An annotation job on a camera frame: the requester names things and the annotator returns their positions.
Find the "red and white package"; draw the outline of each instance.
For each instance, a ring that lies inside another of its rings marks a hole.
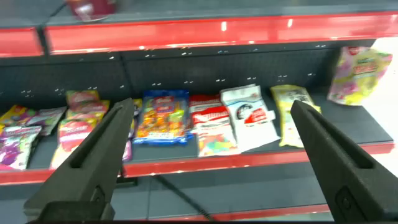
[[[228,108],[241,152],[280,139],[272,123],[275,112],[268,111],[260,86],[222,91],[221,100]]]
[[[197,132],[198,156],[227,156],[241,153],[225,106],[194,112],[192,121]]]
[[[216,106],[222,106],[222,102],[220,100],[220,95],[192,95],[189,98],[189,112],[190,114],[203,111],[207,108],[212,108]],[[193,126],[193,122],[190,122],[191,125],[191,133],[196,134],[195,126]]]

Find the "blue candy package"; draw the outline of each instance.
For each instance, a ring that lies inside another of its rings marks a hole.
[[[187,90],[147,90],[134,144],[186,144]]]

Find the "shelf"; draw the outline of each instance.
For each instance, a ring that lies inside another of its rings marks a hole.
[[[62,0],[3,0],[0,7],[0,58],[43,54],[36,27],[44,24]]]
[[[51,54],[376,39],[398,35],[396,11],[391,0],[120,0],[94,24],[64,7],[46,31]]]
[[[328,211],[308,162],[164,177],[219,221]],[[203,220],[152,177],[138,181],[137,187],[114,190],[115,220]],[[0,186],[0,216],[6,223],[24,223],[22,205],[39,186]]]
[[[388,153],[394,148],[392,138],[363,107],[342,106],[327,101],[325,90],[310,94],[315,104],[321,107],[324,117],[360,144],[368,153]],[[263,98],[269,110],[277,111],[276,105],[269,95],[264,93]],[[277,133],[280,134],[279,114],[276,113],[274,125]],[[198,149],[195,139],[189,140],[186,146],[133,145],[133,159],[126,162],[124,168],[128,177],[140,177],[308,161],[307,154],[303,149],[290,146],[279,147],[278,143],[278,141],[272,142],[236,156],[202,158],[197,157]],[[0,173],[0,185],[32,184],[45,181],[52,173],[47,168],[56,147],[56,134],[41,139],[31,156],[28,169]]]

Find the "gummy candy bag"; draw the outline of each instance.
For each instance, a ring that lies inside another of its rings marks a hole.
[[[225,106],[194,112],[192,121],[197,133],[198,156],[226,156],[241,153],[236,145]]]
[[[32,144],[42,127],[3,128],[0,135],[0,170],[26,169]]]
[[[134,116],[139,115],[142,108],[142,99],[133,99],[134,102]]]
[[[241,152],[279,139],[274,111],[268,111],[260,86],[242,86],[221,91],[221,101],[228,108]]]
[[[83,91],[68,90],[66,96],[67,96],[67,103],[69,106],[78,105],[84,102],[100,100],[100,95],[96,90],[83,90]]]
[[[84,101],[74,104],[67,111],[67,119],[102,120],[109,109],[109,100]]]
[[[64,119],[58,127],[58,148],[51,160],[50,169],[56,169],[94,130],[96,119]]]
[[[139,115],[142,108],[142,99],[133,99],[133,102],[134,102],[134,116],[137,116]],[[136,119],[133,118],[128,138],[132,138],[134,136],[135,131],[136,131]]]
[[[186,144],[188,92],[148,90],[134,144]]]
[[[123,153],[123,157],[122,157],[122,161],[126,162],[131,160],[132,157],[132,153],[131,153],[131,141],[127,140],[126,142],[126,147],[124,148],[124,153]]]
[[[26,122],[26,125],[41,126],[43,128],[40,135],[48,136],[51,134],[51,131],[57,125],[66,109],[67,107],[64,106],[61,108],[39,110],[35,116]]]
[[[207,108],[212,108],[216,106],[223,105],[221,103],[220,95],[192,95],[189,99],[189,112],[191,114],[199,111],[203,111]],[[190,127],[190,132],[192,134],[196,133],[195,125],[192,120],[188,120],[188,125]]]
[[[271,87],[271,92],[280,114],[282,140],[280,141],[279,146],[290,145],[295,147],[304,147],[296,125],[294,124],[293,117],[290,114],[293,102],[295,100],[300,100],[301,102],[311,105],[319,112],[320,107],[314,105],[310,95],[304,87],[278,85]]]
[[[385,74],[392,55],[369,47],[343,47],[328,100],[360,106]]]
[[[4,126],[23,126],[37,114],[36,111],[24,106],[14,105],[7,113],[0,117],[0,124]]]

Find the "red shelf edge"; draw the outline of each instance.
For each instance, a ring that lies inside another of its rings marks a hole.
[[[361,147],[369,154],[390,153],[394,146],[395,144],[393,142],[361,145]],[[128,164],[125,165],[124,168],[127,177],[142,177],[148,175],[174,174],[204,170],[270,166],[295,162],[308,162],[308,156],[305,150]],[[51,176],[52,172],[53,170],[0,172],[0,185],[41,183],[47,180],[47,178]]]
[[[45,30],[51,54],[82,54],[397,37],[397,14],[365,12],[125,22],[48,26]]]
[[[263,217],[278,217],[284,215],[301,215],[315,212],[329,212],[328,205],[307,205],[299,207],[289,207],[289,208],[271,208],[263,210],[253,210],[244,212],[229,212],[229,213],[219,213],[212,214],[211,216],[216,221],[231,221],[231,220],[242,220],[247,218],[263,218]],[[202,215],[192,215],[184,217],[167,217],[167,218],[157,218],[151,221],[207,221],[207,219]]]
[[[0,58],[40,55],[43,49],[35,28],[0,29]]]

